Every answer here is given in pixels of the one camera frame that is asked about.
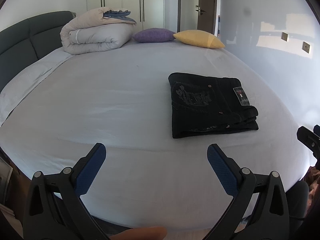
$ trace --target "jeans pocket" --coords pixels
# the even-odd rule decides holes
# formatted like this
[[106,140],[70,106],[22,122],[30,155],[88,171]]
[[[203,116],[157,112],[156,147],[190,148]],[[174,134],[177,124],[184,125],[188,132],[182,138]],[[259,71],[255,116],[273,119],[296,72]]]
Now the jeans pocket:
[[172,106],[176,109],[208,114],[221,111],[215,92],[209,87],[175,82],[171,89]]

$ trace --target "yellow pillow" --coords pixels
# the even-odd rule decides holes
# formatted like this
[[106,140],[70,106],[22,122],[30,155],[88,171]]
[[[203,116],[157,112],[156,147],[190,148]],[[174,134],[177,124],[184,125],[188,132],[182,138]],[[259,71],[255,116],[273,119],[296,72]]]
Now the yellow pillow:
[[219,49],[225,45],[213,34],[200,30],[188,30],[173,35],[177,40],[192,46]]

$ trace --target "gray upholstered headboard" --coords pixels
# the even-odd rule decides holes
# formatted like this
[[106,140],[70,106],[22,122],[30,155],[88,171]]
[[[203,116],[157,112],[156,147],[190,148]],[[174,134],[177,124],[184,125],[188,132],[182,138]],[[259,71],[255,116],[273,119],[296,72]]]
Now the gray upholstered headboard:
[[21,70],[62,47],[61,29],[72,19],[69,11],[46,13],[0,32],[0,92]]

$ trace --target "wall socket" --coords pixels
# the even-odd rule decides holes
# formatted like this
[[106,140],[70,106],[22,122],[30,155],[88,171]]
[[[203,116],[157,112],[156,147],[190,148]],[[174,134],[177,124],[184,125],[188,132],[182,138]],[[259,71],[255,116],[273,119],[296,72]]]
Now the wall socket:
[[302,44],[302,49],[306,52],[306,53],[310,53],[310,44],[306,43],[305,41]]
[[284,41],[288,41],[288,34],[287,33],[282,33],[281,34],[281,39]]

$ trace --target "black cable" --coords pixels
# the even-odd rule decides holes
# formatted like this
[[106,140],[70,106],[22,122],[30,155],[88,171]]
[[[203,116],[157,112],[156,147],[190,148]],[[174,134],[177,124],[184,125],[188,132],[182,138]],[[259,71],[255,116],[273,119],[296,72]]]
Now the black cable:
[[290,218],[292,218],[292,219],[295,219],[295,220],[299,220],[299,221],[303,221],[304,220],[304,218],[298,218],[298,217],[294,217],[294,216],[289,216]]

